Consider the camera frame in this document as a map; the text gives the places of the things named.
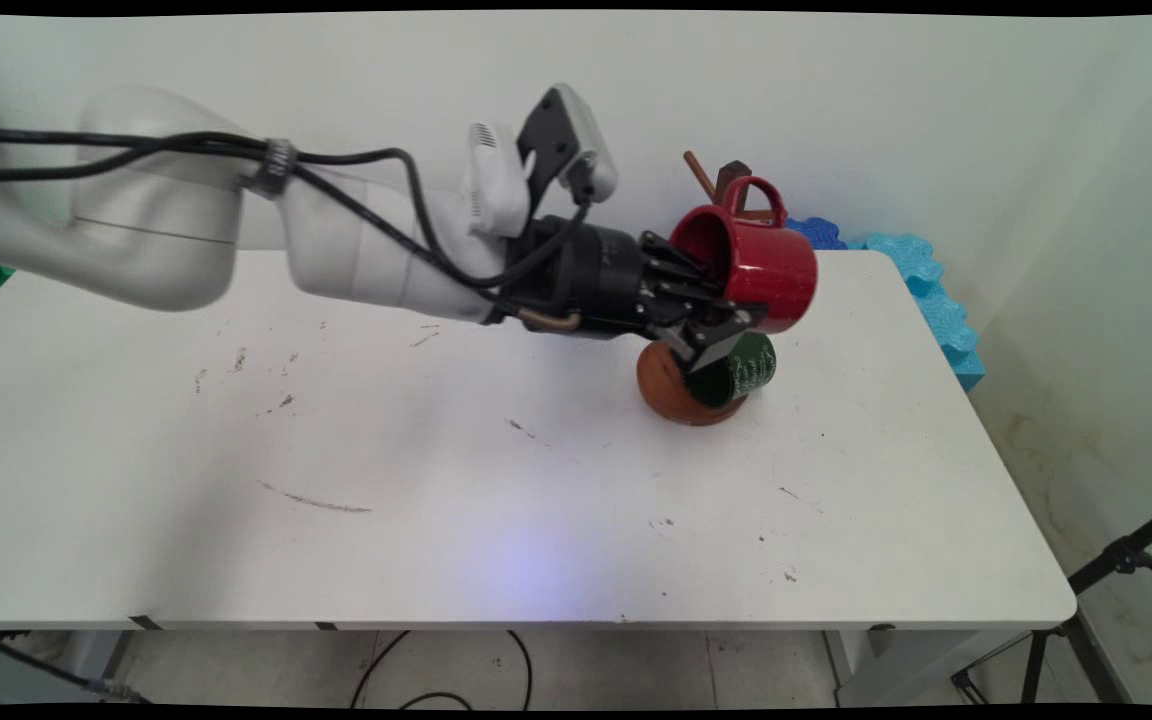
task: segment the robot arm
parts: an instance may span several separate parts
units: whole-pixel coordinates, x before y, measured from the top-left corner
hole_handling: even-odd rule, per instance
[[[247,135],[200,105],[150,88],[96,97],[84,106],[81,128],[142,139],[202,131]],[[0,141],[12,138],[0,132]],[[471,323],[500,323],[507,314],[502,306],[513,306],[509,314],[535,331],[660,338],[684,370],[722,357],[767,314],[760,302],[723,300],[727,268],[708,268],[650,233],[635,241],[581,223],[584,210],[577,222],[531,218],[553,181],[582,206],[607,199],[616,187],[616,169],[593,114],[570,88],[551,88],[516,141],[502,124],[475,123],[468,145],[470,162],[460,192],[420,192],[435,247],[417,222],[407,191],[302,164],[347,200],[397,228],[419,245],[416,250],[438,250],[442,259],[433,264],[357,209],[306,182],[303,173],[287,173],[275,192],[253,188],[282,214],[294,283],[314,295]],[[79,159],[97,161],[120,150],[83,145]],[[0,168],[6,164],[0,145]],[[207,305],[230,281],[242,190],[251,184],[243,181],[268,172],[268,161],[233,156],[143,156],[74,181],[71,219],[63,227],[29,214],[12,184],[0,182],[0,264],[150,309]],[[547,243],[556,252],[536,253]],[[447,263],[457,272],[449,272]],[[511,272],[520,266],[525,272]],[[465,280],[502,273],[508,279],[494,283],[494,293]]]

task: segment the brown bowl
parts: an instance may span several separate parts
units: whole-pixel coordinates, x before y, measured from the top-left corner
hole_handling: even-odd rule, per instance
[[[685,425],[722,423],[735,415],[749,397],[736,397],[722,407],[702,406],[687,392],[682,384],[682,370],[673,361],[669,347],[659,340],[644,347],[639,355],[639,392],[646,404],[662,418]]]

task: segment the mug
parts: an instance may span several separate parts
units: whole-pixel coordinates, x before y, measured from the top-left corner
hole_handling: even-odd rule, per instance
[[[746,187],[758,187],[772,205],[772,223],[736,218],[736,200]],[[700,205],[673,229],[669,242],[726,279],[723,298],[760,302],[767,316],[755,329],[778,333],[803,318],[817,286],[812,242],[785,227],[788,213],[781,194],[765,179],[734,179],[722,205]]]
[[[687,393],[706,407],[723,407],[744,397],[776,373],[776,350],[763,333],[745,333],[722,359],[682,378]]]

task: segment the mug handle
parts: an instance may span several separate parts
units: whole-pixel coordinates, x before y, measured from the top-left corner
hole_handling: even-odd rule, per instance
[[[767,200],[772,204],[772,217],[776,219],[774,223],[778,228],[783,228],[787,219],[790,219],[790,213],[785,209],[785,202],[781,202],[781,194],[776,190],[776,187],[772,183],[765,181],[765,179],[758,179],[755,176],[744,176],[741,179],[734,179],[727,184],[727,191],[723,192],[723,204],[722,209],[727,211],[728,215],[736,219],[736,199],[740,197],[741,190],[744,190],[746,185],[753,185],[763,190],[763,195],[767,196]]]

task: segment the red mug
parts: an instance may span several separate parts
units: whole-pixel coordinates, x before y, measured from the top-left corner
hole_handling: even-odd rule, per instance
[[[736,199],[753,184],[772,204],[773,223],[736,218]],[[817,264],[812,243],[785,227],[788,213],[781,194],[765,179],[734,179],[722,205],[700,205],[673,229],[669,242],[696,260],[726,274],[723,298],[761,302],[767,318],[755,329],[778,333],[803,318],[812,304]]]

